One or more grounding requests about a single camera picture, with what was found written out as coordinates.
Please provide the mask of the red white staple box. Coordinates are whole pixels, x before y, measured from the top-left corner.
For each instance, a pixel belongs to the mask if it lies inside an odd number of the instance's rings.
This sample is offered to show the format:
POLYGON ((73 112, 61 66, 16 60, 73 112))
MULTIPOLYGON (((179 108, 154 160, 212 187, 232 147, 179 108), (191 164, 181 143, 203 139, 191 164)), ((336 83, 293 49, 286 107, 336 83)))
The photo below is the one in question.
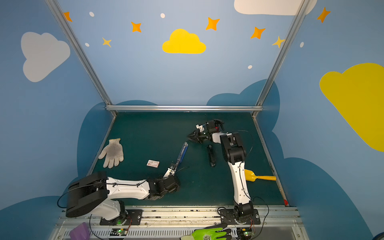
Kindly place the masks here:
POLYGON ((158 161, 148 160, 147 162, 148 167, 158 168, 159 165, 160 165, 160 162, 158 161))

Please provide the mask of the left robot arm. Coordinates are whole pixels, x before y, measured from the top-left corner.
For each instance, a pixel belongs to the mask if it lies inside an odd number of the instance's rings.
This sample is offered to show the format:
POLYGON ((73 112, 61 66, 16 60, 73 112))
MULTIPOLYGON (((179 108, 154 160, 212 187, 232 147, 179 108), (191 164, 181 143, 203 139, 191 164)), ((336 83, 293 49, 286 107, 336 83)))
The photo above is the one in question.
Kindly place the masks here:
POLYGON ((116 222, 126 216, 122 199, 155 201, 179 188, 180 181, 175 175, 126 181, 108 177, 106 172, 96 172, 69 185, 66 217, 92 214, 116 222))

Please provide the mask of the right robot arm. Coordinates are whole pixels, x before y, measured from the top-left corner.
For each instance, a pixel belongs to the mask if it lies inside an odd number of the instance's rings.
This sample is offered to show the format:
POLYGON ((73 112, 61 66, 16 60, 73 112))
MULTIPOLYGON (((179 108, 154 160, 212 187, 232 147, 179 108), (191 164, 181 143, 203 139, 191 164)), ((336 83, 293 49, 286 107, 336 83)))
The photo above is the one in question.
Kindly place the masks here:
POLYGON ((238 132, 225 133, 223 124, 222 120, 213 119, 202 125, 196 125, 196 130, 188 134, 187 138, 199 144, 211 141, 221 145, 224 160, 228 163, 234 185, 235 220, 244 223, 254 215, 254 206, 245 175, 247 153, 240 134, 238 132))

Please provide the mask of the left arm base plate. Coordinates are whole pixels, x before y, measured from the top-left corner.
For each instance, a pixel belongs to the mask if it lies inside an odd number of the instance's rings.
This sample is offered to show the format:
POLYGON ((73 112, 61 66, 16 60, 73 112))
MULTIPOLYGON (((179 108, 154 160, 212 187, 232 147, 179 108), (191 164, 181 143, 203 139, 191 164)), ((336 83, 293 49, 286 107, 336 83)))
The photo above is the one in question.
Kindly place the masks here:
POLYGON ((143 210, 125 210, 119 217, 107 221, 104 218, 100 221, 100 226, 138 226, 141 223, 143 210))

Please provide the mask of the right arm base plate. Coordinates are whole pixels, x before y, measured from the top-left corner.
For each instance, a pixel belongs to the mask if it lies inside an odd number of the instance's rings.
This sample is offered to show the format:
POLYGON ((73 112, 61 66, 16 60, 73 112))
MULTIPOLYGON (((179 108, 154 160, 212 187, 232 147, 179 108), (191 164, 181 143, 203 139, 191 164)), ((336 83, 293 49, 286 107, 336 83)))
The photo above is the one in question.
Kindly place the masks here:
POLYGON ((238 214, 234 209, 217 209, 221 223, 228 225, 260 225, 261 219, 258 210, 254 209, 252 214, 238 214))

